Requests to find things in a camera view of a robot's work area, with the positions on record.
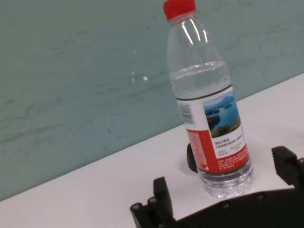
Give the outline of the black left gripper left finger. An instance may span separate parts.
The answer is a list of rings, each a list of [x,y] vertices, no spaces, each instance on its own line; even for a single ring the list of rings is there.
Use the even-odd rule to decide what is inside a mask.
[[[177,228],[173,217],[171,197],[164,177],[153,181],[154,196],[147,204],[135,203],[130,207],[137,228]]]

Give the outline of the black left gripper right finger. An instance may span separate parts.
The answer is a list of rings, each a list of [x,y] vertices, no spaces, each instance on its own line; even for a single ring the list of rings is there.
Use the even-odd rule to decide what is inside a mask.
[[[304,187],[304,159],[285,146],[271,149],[277,175],[288,185],[295,188]]]

